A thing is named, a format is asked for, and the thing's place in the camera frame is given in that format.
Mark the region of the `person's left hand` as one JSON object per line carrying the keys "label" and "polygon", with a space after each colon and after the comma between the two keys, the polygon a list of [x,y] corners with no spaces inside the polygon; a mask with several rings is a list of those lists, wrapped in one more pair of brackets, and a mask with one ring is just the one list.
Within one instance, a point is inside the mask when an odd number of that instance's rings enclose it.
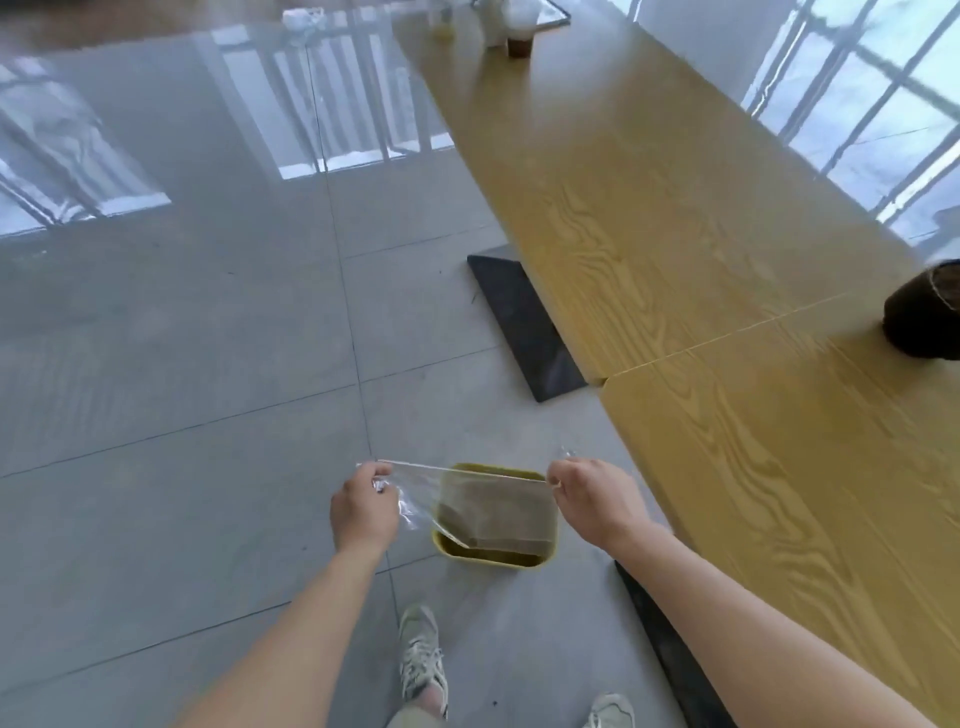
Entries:
{"label": "person's left hand", "polygon": [[357,496],[356,468],[332,495],[329,519],[337,553],[364,553],[379,562],[399,531],[399,493]]}

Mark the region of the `black table base plate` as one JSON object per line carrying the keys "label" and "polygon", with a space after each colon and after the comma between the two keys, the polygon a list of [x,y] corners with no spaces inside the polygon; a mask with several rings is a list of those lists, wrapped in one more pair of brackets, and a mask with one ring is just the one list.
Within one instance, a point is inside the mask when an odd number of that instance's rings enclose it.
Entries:
{"label": "black table base plate", "polygon": [[688,728],[738,728],[687,644],[645,588],[614,562]]}
{"label": "black table base plate", "polygon": [[542,404],[587,387],[515,248],[474,252],[466,263],[534,400]]}

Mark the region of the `person's right shoe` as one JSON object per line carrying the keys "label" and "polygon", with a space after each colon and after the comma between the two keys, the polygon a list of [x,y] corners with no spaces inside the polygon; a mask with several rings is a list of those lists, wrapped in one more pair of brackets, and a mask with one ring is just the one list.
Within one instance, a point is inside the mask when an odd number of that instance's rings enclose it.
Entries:
{"label": "person's right shoe", "polygon": [[582,728],[637,728],[631,701],[619,693],[603,693],[594,698]]}

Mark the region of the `person's right forearm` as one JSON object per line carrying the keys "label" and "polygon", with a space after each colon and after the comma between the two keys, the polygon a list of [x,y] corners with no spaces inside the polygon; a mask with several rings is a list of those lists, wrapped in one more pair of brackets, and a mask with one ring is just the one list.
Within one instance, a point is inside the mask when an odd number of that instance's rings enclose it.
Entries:
{"label": "person's right forearm", "polygon": [[936,728],[662,526],[632,526],[606,550],[664,613],[738,728]]}

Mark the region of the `white crumpled paper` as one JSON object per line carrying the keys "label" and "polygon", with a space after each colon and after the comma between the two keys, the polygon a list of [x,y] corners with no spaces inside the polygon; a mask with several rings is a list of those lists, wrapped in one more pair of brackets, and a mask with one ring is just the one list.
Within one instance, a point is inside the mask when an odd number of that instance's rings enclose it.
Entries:
{"label": "white crumpled paper", "polygon": [[285,8],[281,21],[289,43],[306,47],[322,37],[327,27],[327,12],[320,6]]}

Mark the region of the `person's right hand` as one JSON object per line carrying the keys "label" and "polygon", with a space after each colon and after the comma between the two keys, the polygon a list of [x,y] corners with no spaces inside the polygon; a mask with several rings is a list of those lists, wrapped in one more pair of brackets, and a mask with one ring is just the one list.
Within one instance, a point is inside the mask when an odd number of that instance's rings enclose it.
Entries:
{"label": "person's right hand", "polygon": [[638,483],[625,470],[598,459],[561,459],[582,461],[581,501],[574,509],[558,509],[582,540],[618,559],[656,526]]}

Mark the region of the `person's left leg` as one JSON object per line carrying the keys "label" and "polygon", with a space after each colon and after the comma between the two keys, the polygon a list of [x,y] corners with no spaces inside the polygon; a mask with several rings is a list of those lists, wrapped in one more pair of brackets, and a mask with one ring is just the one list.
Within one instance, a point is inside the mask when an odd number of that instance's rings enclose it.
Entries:
{"label": "person's left leg", "polygon": [[441,687],[429,683],[404,703],[384,728],[449,728],[444,699]]}

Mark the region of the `clear plastic bag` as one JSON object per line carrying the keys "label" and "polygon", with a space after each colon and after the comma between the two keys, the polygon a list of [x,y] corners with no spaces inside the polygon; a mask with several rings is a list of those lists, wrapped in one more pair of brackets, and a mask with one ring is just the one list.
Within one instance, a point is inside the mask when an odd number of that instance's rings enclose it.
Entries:
{"label": "clear plastic bag", "polygon": [[401,526],[427,532],[454,559],[522,569],[545,564],[557,551],[554,487],[538,472],[390,461],[390,472],[376,475],[373,486],[392,488]]}

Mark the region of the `dark brown round pot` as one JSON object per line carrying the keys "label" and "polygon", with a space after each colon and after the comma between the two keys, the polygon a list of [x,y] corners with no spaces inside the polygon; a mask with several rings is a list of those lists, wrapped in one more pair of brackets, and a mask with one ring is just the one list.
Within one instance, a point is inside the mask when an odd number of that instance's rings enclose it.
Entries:
{"label": "dark brown round pot", "polygon": [[882,333],[912,358],[960,361],[960,258],[922,270],[888,297]]}

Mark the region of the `person's left forearm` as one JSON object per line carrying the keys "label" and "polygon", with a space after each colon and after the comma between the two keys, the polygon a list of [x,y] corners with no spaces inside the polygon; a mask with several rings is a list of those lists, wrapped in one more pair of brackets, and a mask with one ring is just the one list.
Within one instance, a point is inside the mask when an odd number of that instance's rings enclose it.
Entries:
{"label": "person's left forearm", "polygon": [[337,680],[386,546],[347,540],[252,649],[174,728],[326,728]]}

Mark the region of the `wooden long table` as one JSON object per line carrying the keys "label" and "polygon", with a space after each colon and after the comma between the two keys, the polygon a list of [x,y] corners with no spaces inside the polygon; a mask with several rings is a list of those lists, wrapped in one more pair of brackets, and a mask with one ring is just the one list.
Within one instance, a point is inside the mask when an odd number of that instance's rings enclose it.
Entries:
{"label": "wooden long table", "polygon": [[678,538],[960,728],[960,364],[881,333],[906,246],[600,5],[526,60],[392,31]]}

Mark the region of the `person's left shoe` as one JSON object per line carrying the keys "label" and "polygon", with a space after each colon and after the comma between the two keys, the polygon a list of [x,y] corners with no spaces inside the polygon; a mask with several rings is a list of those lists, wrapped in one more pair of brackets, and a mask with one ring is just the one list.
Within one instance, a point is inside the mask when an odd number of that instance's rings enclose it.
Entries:
{"label": "person's left shoe", "polygon": [[405,707],[416,707],[433,719],[449,716],[450,686],[443,664],[440,631],[434,613],[414,604],[399,622],[399,683]]}

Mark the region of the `yellow waste bin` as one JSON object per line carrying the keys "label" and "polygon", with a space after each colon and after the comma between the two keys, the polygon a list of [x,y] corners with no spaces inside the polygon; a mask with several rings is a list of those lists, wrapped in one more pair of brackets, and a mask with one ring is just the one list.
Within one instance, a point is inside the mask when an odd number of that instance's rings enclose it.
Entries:
{"label": "yellow waste bin", "polygon": [[551,487],[534,470],[470,463],[444,469],[434,517],[434,547],[463,562],[534,569],[556,554],[560,540]]}

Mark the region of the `person's shoe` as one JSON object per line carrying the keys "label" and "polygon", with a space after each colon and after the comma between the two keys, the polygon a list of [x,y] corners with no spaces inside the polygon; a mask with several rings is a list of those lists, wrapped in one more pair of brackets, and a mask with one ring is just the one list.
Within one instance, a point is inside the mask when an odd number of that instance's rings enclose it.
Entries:
{"label": "person's shoe", "polygon": [[619,693],[603,693],[594,698],[582,728],[637,728],[631,701]]}
{"label": "person's shoe", "polygon": [[399,622],[399,683],[405,707],[416,707],[433,719],[449,716],[450,686],[443,664],[440,631],[434,613],[414,604]]}

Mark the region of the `clear cup with dark drink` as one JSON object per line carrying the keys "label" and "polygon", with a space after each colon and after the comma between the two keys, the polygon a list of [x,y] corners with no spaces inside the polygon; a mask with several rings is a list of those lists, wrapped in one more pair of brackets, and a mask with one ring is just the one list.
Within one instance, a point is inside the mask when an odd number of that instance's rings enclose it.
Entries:
{"label": "clear cup with dark drink", "polygon": [[503,0],[503,21],[506,52],[512,60],[531,57],[538,30],[540,0]]}

